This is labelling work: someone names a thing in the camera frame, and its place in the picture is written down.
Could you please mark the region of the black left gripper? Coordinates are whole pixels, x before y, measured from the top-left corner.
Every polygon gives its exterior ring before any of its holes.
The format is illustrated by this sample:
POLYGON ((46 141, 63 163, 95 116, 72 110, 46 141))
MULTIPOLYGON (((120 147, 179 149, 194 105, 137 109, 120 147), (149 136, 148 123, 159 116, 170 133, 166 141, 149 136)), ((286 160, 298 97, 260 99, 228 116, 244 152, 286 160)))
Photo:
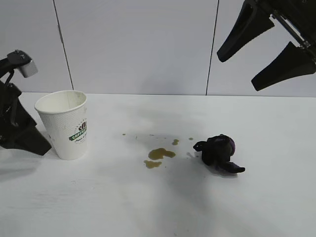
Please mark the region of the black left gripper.
POLYGON ((35 128, 36 122, 19 100, 21 94, 12 83, 8 87, 0 84, 0 146, 43 156, 51 144, 35 128))

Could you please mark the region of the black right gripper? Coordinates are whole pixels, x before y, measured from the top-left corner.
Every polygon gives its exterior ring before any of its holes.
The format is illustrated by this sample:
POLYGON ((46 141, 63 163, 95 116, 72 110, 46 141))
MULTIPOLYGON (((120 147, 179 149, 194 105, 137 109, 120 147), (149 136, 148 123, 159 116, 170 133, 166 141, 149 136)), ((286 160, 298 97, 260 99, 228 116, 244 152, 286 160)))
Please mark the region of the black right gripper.
POLYGON ((217 51, 221 62, 274 27, 276 19, 298 42, 283 51, 251 83, 260 91, 287 79, 316 72, 316 2, 314 0, 245 0, 228 37, 217 51))

